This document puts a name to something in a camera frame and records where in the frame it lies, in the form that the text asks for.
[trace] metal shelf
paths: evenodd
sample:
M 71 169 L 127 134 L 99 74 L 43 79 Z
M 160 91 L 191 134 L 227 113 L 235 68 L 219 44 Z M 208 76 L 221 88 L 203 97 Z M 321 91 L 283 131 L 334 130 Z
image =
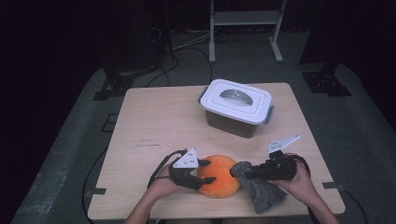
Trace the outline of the metal shelf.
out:
M 278 10 L 215 12 L 214 25 L 276 24 Z

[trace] gray towel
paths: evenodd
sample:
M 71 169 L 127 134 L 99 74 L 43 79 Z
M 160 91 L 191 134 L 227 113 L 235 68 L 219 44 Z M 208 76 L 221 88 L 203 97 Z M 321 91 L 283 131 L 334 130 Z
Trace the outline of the gray towel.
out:
M 242 187 L 247 190 L 256 213 L 262 214 L 273 206 L 283 202 L 287 193 L 262 178 L 248 179 L 245 172 L 250 171 L 251 166 L 251 163 L 248 161 L 240 161 L 231 168 L 231 173 L 241 182 Z

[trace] container lid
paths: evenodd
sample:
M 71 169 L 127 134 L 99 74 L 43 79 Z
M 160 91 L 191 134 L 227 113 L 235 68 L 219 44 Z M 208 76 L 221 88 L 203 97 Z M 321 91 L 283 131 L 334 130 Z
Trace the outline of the container lid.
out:
M 224 79 L 213 80 L 200 99 L 205 110 L 249 124 L 262 124 L 271 105 L 268 91 Z

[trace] orange plush toy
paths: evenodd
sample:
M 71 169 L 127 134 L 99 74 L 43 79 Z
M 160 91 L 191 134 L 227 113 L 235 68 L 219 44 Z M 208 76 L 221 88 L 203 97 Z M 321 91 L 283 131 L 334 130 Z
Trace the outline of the orange plush toy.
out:
M 203 160 L 211 162 L 207 166 L 199 166 L 197 176 L 215 176 L 216 180 L 211 184 L 202 185 L 199 191 L 212 198 L 225 198 L 236 193 L 241 184 L 230 173 L 236 161 L 223 155 L 209 156 Z

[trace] human arm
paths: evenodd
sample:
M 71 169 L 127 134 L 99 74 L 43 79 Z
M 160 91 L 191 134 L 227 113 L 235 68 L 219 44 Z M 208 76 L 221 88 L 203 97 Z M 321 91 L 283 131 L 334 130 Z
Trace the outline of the human arm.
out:
M 152 182 L 146 192 L 143 194 L 140 201 L 137 203 L 134 210 L 125 220 L 125 224 L 144 224 L 149 218 L 149 212 L 152 206 L 162 197 L 173 194 L 178 189 L 184 189 L 175 184 L 173 180 L 168 178 L 169 165 L 165 165 L 158 173 L 158 177 Z
M 309 173 L 300 161 L 296 161 L 297 174 L 288 180 L 268 181 L 284 188 L 294 198 L 309 207 L 321 224 L 339 224 L 340 222 L 323 201 L 312 183 Z

